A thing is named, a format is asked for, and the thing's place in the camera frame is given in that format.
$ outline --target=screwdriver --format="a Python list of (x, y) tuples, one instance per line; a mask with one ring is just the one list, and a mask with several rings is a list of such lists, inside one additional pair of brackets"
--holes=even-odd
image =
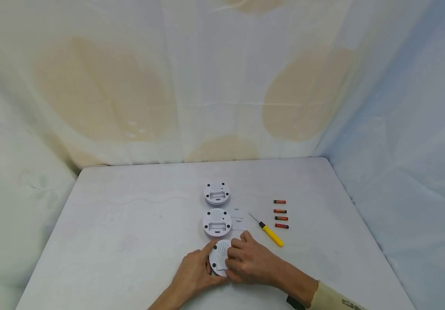
[(256, 218), (252, 213), (248, 213), (249, 215), (253, 216), (254, 219), (258, 222), (258, 225), (262, 228), (263, 231), (274, 241), (279, 248), (282, 248), (284, 243), (281, 241), (281, 239), (273, 232), (271, 229), (267, 227), (267, 225), (264, 224), (264, 222), (261, 222)]

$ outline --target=hand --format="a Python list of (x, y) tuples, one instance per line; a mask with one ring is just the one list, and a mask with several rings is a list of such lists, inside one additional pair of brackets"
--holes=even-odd
[(241, 240), (231, 240), (226, 275), (236, 283), (271, 285), (309, 308), (318, 281), (274, 255), (255, 241), (248, 231), (240, 237)]
[(240, 238), (232, 239), (227, 251), (227, 276), (236, 283), (277, 286), (277, 267), (285, 261), (255, 241), (248, 231)]
[(213, 240), (201, 251), (198, 249), (187, 254), (170, 286), (149, 309), (179, 309), (207, 288), (225, 283), (227, 278), (210, 275), (212, 269), (208, 263), (208, 255), (216, 243), (217, 240)]

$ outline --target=white round device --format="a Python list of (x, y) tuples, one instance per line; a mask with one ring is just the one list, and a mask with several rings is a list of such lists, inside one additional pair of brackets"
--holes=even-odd
[(208, 255), (208, 261), (210, 263), (210, 267), (212, 270), (222, 276), (227, 277), (226, 275), (226, 258), (227, 258), (227, 250), (231, 248), (231, 241), (229, 240), (219, 240), (214, 245), (214, 248)]
[(233, 221), (227, 211), (215, 208), (206, 212), (202, 220), (202, 225), (207, 235), (222, 237), (231, 230)]
[(211, 205), (222, 205), (229, 199), (229, 186), (225, 182), (209, 182), (203, 190), (205, 199)]

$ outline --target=yellow screwdriver handle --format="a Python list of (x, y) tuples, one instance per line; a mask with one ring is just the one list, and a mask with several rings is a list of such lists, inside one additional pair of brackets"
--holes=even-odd
[(272, 239), (272, 241), (274, 241), (277, 244), (279, 248), (283, 247), (284, 245), (283, 241), (273, 231), (271, 231), (271, 229), (269, 229), (267, 225), (265, 225), (264, 228), (262, 228), (262, 230), (265, 231), (265, 233)]

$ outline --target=wristwatch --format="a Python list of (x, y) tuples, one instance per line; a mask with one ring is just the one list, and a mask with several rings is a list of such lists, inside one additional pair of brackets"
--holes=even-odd
[(286, 302), (291, 304), (291, 306), (296, 310), (306, 310), (303, 304), (301, 304), (298, 300), (294, 299), (290, 295), (288, 295)]

